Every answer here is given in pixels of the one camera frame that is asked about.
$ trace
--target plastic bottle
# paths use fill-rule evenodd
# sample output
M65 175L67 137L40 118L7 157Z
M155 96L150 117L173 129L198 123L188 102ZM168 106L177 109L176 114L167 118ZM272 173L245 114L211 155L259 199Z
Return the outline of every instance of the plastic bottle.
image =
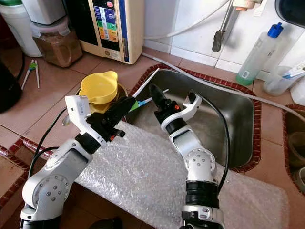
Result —
M281 41L281 39L278 38L283 30L281 25L282 24L279 22L277 25L272 25L268 33L261 33L236 76L238 83L242 85L252 84L253 80L263 69L264 64L273 55L278 43Z

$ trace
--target jar lid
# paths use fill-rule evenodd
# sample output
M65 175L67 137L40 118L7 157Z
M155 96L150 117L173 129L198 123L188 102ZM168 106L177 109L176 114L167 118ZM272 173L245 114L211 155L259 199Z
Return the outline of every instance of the jar lid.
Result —
M51 25L41 25L38 23L31 22L30 27L32 29L33 36L37 38L41 37L41 33L53 32L58 32L60 35L65 36L70 33L68 23L68 17L65 16Z
M0 0L0 5L17 6L17 5L22 5L22 2L21 0Z

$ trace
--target white hose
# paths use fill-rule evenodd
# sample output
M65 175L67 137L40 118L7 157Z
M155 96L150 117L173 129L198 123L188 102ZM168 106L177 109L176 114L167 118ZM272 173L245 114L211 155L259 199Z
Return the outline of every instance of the white hose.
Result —
M281 105L281 104L278 104L278 103L275 103L275 102L272 102L272 101L270 101L270 100L263 99L263 98L260 98L260 97L254 96L254 95L246 94L246 93L243 93L243 92L240 92L240 91L234 91L234 90L231 90L231 89L228 89L228 88L224 88L224 87L218 86L218 85L216 85L216 84L209 83L209 82L207 82L207 81L205 81L205 80L202 80L202 79L199 79L199 78L197 78L197 77L195 77L195 76L192 76L191 74L189 74L189 73L183 71L182 69L180 69L180 68L178 68L178 67L176 67L176 66L174 66L174 65L172 65L172 64L170 64L170 63L168 63L168 62L166 62L166 61L164 61L164 60L161 60L161 59L159 59L159 58L157 58L157 57L148 55L148 54L146 54L146 53L142 53L142 55L143 55L143 56L146 56L146 57L148 57L148 58L150 58L150 59L153 59L153 60L155 60L155 61L158 61L158 62L160 62L160 63L164 63L164 64L166 64L167 66L169 66L169 67L175 69L177 72L182 73L182 74L184 74L185 76L187 76L187 77L189 77L189 78L191 78L191 79L193 79L193 80L195 80L195 81L197 81L197 82L199 82L199 83L205 84L205 85L207 85L207 86L209 86L209 87L218 89L218 90L220 90L220 91L224 91L224 92L228 92L228 93L240 95L240 96L243 96L243 97L246 97L246 98L255 99L255 100L261 101L261 102L263 102L263 103L266 103L266 104L270 104L270 105L272 105L272 106L279 107L279 108L281 108L281 109L283 109L283 110L285 110L285 111L287 111L287 112L290 112L290 113L294 114L295 116L297 116L299 119L301 119L301 120L305 123L305 118L304 118L303 116L301 116L298 112L296 112L296 111L294 111L294 110L292 110L292 109L290 109L290 108L288 108L288 107L286 107L286 106L284 106L284 105Z
M144 37L144 39L147 40L154 40L154 39L161 39L161 38L167 38L167 37L173 37L175 35L178 35L180 33L183 33L185 31L188 31L189 29L191 29L192 27L198 25L199 23L201 23L202 21L204 21L205 19L209 18L210 16L212 16L215 12L217 12L222 6L224 6L229 0L224 0L219 7L217 7L215 10L213 10L210 14L204 16L203 18L197 20L196 22L194 22L192 25L189 25L181 30L177 30L174 32L170 32L168 34L164 34L164 35L158 35L158 36L146 36Z

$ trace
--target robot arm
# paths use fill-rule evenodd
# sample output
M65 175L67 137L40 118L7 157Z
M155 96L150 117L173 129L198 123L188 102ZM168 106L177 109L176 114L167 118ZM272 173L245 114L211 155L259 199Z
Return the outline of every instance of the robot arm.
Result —
M92 154L115 136L124 137L114 128L129 112L135 99L122 98L104 114L91 115L86 97L66 96L71 121L81 130L67 140L48 159L45 166L30 177L22 190L26 203L21 211L21 229L56 229L70 188L92 161Z
M185 121L194 116L202 99L189 94L186 107L181 110L176 101L167 99L162 91L151 84L150 93L159 108L155 116L161 129L182 156L188 175L186 178L186 204L182 210L184 227L188 229L224 229L224 217L219 209L218 185L214 179L216 161Z

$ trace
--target blue bottle cap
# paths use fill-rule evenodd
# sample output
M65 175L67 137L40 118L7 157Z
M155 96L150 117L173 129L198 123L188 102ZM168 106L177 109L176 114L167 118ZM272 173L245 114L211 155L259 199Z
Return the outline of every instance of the blue bottle cap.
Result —
M283 31L282 24L279 22L277 25L272 25L269 32L268 36L272 38L277 38L281 32Z

